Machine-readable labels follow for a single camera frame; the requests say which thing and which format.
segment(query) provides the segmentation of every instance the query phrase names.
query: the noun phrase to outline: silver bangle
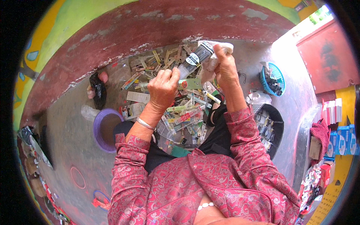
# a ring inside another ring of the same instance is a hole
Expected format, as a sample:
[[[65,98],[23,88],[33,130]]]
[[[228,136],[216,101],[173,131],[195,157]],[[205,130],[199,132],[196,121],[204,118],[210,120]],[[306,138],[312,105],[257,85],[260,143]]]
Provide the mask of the silver bangle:
[[[140,119],[140,117],[136,118],[136,121],[137,121],[139,124],[143,125],[144,127],[156,131],[156,127],[150,126],[150,125],[147,124],[145,121],[143,121],[142,119]]]

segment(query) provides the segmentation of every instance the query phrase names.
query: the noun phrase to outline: blue plastic basket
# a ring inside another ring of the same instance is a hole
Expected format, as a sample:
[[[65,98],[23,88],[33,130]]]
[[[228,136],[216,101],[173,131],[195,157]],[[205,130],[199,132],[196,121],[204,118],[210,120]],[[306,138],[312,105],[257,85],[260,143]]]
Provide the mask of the blue plastic basket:
[[[279,68],[277,66],[275,66],[275,64],[268,62],[269,64],[269,68],[272,69],[272,73],[271,73],[271,78],[275,79],[278,81],[279,86],[281,87],[281,91],[283,92],[281,95],[283,95],[285,93],[285,79],[283,74],[281,73],[281,71],[279,70]],[[267,91],[268,93],[274,95],[274,96],[281,96],[281,95],[277,95],[275,92],[273,92],[269,85],[266,82],[265,79],[265,74],[264,74],[264,67],[262,67],[262,71],[260,74],[260,81],[261,84],[264,86],[265,91]]]

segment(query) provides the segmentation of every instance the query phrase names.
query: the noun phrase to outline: pearl necklace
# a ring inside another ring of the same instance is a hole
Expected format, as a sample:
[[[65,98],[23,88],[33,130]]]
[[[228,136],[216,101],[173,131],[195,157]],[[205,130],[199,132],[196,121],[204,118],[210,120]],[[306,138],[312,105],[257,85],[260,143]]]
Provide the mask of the pearl necklace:
[[[206,208],[208,206],[214,206],[215,204],[213,202],[210,203],[204,203],[201,206],[198,207],[198,211],[202,210],[202,208]]]

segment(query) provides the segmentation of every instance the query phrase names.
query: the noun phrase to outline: pile of pen refill packages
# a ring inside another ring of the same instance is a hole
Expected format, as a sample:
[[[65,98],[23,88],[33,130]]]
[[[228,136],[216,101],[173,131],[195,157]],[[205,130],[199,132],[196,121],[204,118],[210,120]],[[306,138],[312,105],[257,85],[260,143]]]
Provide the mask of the pile of pen refill packages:
[[[214,97],[219,93],[214,70],[218,65],[213,46],[220,44],[224,52],[232,53],[233,45],[214,41],[199,41],[198,45],[179,45],[166,52],[139,57],[131,65],[132,77],[125,82],[122,90],[128,90],[127,101],[131,104],[121,107],[124,120],[135,120],[150,100],[147,85],[161,69],[178,67],[180,80],[173,104],[167,108],[156,126],[159,147],[168,154],[173,147],[184,149],[199,147],[208,131],[204,120],[211,109],[211,101],[220,104],[222,99]]]

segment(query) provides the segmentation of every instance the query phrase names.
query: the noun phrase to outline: painted mural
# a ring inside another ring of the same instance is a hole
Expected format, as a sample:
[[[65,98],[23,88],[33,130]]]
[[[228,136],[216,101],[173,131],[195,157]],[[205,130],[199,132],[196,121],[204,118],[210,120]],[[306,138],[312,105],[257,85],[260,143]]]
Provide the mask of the painted mural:
[[[123,4],[136,0],[57,0],[39,22],[32,37],[25,46],[20,70],[17,74],[14,92],[13,128],[19,129],[21,115],[29,92],[54,53],[74,33],[91,20]],[[249,0],[268,8],[294,25],[317,10],[319,0]]]

